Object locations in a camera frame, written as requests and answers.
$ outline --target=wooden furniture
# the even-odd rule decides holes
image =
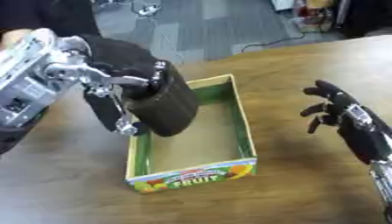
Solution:
[[[0,161],[2,223],[382,223],[368,168],[322,127],[307,135],[301,93],[316,79],[392,123],[392,37],[248,52],[182,66],[190,79],[234,74],[258,153],[255,177],[142,195],[123,183],[128,139],[110,134],[79,90]]]

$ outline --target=cardboard box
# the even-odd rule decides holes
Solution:
[[[147,133],[130,139],[126,181],[141,193],[256,173],[256,151],[234,76],[188,85],[200,102],[188,129],[172,137]]]

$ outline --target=black glove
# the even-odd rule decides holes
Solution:
[[[151,53],[142,47],[110,38],[99,36],[82,35],[90,46],[92,57],[88,64],[91,67],[102,70],[105,74],[113,77],[125,75],[136,76],[151,80],[155,73],[154,66],[157,61]],[[123,115],[116,107],[113,100],[106,97],[97,97],[87,94],[85,89],[84,98],[95,112],[98,119],[109,131],[116,129],[116,121]],[[139,100],[152,95],[146,87],[122,85],[122,95],[126,99]]]
[[[322,123],[329,126],[338,126],[338,133],[346,141],[355,156],[365,164],[369,164],[370,160],[381,160],[390,155],[391,148],[385,135],[392,139],[391,128],[372,110],[361,106],[350,94],[322,80],[316,81],[316,87],[305,88],[304,93],[321,96],[331,102],[310,106],[301,112],[301,116],[325,113],[313,119],[308,133],[314,133]],[[371,131],[358,127],[354,120],[347,115],[347,108],[353,104],[360,105],[373,119],[374,128]]]
[[[147,87],[121,85],[122,102],[142,123],[161,137],[171,137],[188,127],[196,116],[199,101],[170,62],[158,60],[149,51],[125,41],[82,37],[92,51],[91,67],[111,76],[129,75],[148,80]],[[115,130],[114,122],[121,114],[114,103],[108,97],[91,94],[85,94],[85,99],[105,127]]]

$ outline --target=gray carpet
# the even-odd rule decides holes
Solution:
[[[248,44],[267,44],[301,37],[289,12],[276,13],[270,0],[150,0],[162,10],[153,18],[137,18],[129,5],[111,4],[96,14],[104,36],[139,44],[174,63],[218,60]],[[337,33],[309,33],[264,48],[341,39]]]

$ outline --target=fruit illustration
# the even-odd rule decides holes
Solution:
[[[230,179],[230,178],[234,177],[235,175],[237,175],[237,174],[235,174],[233,172],[228,172],[225,174],[225,178]]]
[[[244,165],[234,165],[230,168],[229,172],[234,173],[235,175],[230,179],[238,179],[242,178],[243,176],[247,175],[252,171],[251,164],[244,164]]]
[[[151,193],[155,191],[151,185],[144,182],[135,182],[135,189],[137,189],[141,193]]]
[[[154,189],[157,189],[157,190],[164,190],[164,189],[168,189],[169,188],[167,186],[167,184],[164,184],[164,183],[156,184],[153,187],[154,187]]]
[[[157,179],[152,179],[152,180],[147,181],[147,184],[149,184],[151,186],[154,186],[157,184],[162,184],[162,183],[164,183],[164,180],[162,178],[157,178]]]

